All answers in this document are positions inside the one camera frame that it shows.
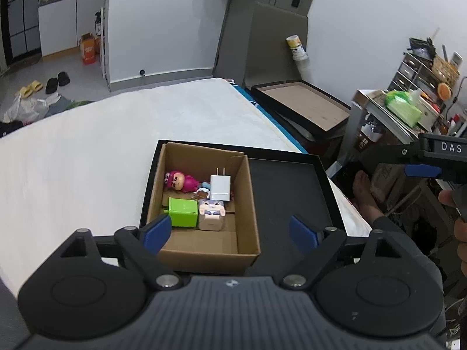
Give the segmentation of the person's right hand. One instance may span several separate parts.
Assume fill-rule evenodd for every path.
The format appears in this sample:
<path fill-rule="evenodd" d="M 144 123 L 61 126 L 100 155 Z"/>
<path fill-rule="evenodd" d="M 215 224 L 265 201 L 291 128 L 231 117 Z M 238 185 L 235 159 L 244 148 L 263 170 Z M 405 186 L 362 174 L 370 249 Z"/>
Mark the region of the person's right hand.
<path fill-rule="evenodd" d="M 454 199 L 452 190 L 442 190 L 438 194 L 438 200 L 443 205 L 458 209 Z M 463 275 L 467 276 L 467 236 L 466 236 L 466 222 L 463 219 L 457 218 L 454 223 L 454 237 L 458 241 L 457 256 L 461 260 L 461 271 Z"/>

